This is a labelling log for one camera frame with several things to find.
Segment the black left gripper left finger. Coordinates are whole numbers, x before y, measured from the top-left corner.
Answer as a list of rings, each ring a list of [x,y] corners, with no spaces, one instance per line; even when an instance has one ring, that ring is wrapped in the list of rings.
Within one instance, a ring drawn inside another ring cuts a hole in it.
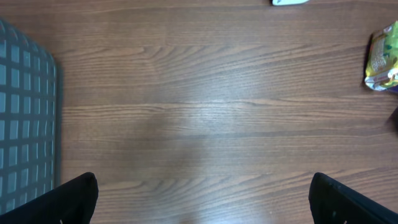
[[[89,223],[98,195],[94,173],[86,172],[1,215],[1,224]]]

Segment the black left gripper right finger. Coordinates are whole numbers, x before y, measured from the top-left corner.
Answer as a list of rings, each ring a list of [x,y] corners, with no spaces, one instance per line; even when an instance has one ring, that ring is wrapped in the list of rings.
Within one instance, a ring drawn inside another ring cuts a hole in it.
[[[313,176],[308,200],[315,224],[397,224],[396,212],[321,172]]]

